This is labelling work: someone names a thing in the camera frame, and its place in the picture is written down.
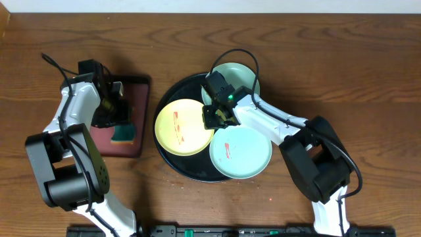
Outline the green yellow sponge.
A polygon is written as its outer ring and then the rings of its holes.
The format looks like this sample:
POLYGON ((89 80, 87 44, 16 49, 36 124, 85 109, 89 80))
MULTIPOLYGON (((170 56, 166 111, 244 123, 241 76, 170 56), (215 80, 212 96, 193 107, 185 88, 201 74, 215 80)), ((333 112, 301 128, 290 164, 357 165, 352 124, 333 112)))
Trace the green yellow sponge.
POLYGON ((112 143, 132 143, 136 138, 136 128, 133 124, 122 124, 114 127, 112 143))

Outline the light blue plate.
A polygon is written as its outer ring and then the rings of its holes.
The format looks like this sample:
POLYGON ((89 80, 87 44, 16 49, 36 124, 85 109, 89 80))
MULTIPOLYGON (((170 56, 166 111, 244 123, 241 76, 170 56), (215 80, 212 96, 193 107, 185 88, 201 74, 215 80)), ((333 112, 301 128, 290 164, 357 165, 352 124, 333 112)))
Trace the light blue plate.
POLYGON ((223 175, 246 179, 261 173, 272 156, 272 142, 245 126, 229 126, 216 131, 210 142, 210 159, 223 175))

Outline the yellow plate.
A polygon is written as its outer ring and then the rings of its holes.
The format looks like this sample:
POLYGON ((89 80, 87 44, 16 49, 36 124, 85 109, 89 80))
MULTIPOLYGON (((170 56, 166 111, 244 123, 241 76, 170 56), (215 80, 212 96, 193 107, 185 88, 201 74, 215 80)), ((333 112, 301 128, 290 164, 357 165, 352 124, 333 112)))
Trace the yellow plate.
POLYGON ((193 99, 178 99, 158 113, 155 136, 161 147, 178 156, 190 156, 204 150, 214 136, 205 129, 203 104, 193 99))

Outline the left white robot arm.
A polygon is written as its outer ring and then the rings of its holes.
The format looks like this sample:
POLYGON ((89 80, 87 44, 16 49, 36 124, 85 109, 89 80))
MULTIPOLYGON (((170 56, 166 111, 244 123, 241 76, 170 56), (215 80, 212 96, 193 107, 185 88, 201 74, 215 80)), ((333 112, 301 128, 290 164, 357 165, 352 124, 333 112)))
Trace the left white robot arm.
POLYGON ((89 133, 99 88, 77 82, 61 95, 50 124, 25 142, 43 201, 86 217, 106 236, 135 236, 136 215, 111 192, 107 167, 89 133))

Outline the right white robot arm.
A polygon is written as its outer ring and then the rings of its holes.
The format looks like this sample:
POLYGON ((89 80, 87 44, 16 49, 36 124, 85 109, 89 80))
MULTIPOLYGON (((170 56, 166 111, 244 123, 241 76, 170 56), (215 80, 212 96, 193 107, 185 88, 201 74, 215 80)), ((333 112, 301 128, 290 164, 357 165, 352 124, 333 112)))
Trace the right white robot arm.
POLYGON ((349 229, 347 186, 356 166, 330 123, 320 116, 307 120, 289 115, 244 86, 204 90, 212 99, 203 108, 205 128, 245 128, 275 143, 293 183, 312 203, 315 231, 344 236, 349 229))

